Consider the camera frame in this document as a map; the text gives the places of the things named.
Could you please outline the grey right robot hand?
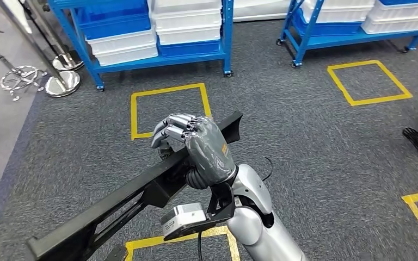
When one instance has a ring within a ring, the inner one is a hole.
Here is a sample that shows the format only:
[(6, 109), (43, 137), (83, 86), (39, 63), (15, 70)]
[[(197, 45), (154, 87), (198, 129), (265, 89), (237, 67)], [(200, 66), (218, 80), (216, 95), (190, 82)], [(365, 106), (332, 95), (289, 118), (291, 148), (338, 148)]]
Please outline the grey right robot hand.
[(185, 145), (194, 164), (186, 176), (192, 188), (205, 189), (236, 175), (237, 166), (228, 142), (210, 117), (172, 113), (155, 126), (152, 135), (152, 148), (163, 147), (166, 138)]

